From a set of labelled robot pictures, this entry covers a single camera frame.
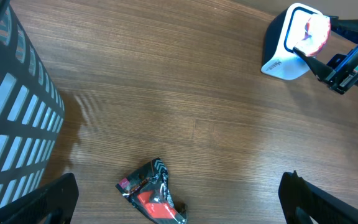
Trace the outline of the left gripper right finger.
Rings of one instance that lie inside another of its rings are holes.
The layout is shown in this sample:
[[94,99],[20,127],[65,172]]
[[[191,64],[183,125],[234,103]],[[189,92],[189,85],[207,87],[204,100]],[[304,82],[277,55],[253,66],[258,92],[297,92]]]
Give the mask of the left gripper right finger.
[[278,196],[287,224],[358,224],[358,209],[305,181],[295,171],[282,175]]

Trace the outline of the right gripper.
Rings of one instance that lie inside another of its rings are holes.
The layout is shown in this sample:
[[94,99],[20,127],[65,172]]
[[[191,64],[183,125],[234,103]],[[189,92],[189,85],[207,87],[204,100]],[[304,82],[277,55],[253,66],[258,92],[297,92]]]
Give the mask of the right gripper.
[[[341,37],[358,44],[358,19],[344,20],[330,17],[331,30]],[[325,82],[329,88],[343,95],[352,87],[358,87],[358,46],[347,55],[337,54],[328,63],[320,62],[314,57],[308,57],[294,47],[297,54],[313,72],[315,77]]]

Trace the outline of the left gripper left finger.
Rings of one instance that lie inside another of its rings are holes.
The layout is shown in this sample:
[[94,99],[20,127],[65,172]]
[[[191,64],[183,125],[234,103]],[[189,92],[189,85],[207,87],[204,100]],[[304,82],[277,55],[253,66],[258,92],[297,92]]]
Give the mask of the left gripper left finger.
[[75,176],[66,173],[0,208],[0,224],[70,223],[78,197]]

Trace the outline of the red black snack packet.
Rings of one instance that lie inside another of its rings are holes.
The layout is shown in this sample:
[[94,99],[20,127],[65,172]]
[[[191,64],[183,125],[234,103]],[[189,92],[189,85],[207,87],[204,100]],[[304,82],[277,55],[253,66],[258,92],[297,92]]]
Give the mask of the red black snack packet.
[[121,179],[116,188],[153,223],[187,224],[186,206],[175,206],[168,188],[168,178],[166,165],[157,157]]

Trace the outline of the red white snack packet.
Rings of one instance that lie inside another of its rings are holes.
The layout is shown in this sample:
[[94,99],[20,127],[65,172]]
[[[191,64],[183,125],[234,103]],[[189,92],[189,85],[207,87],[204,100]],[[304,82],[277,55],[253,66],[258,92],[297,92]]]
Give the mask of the red white snack packet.
[[305,36],[293,49],[297,49],[307,57],[319,54],[325,46],[331,32],[331,18],[322,14],[313,14],[305,25]]

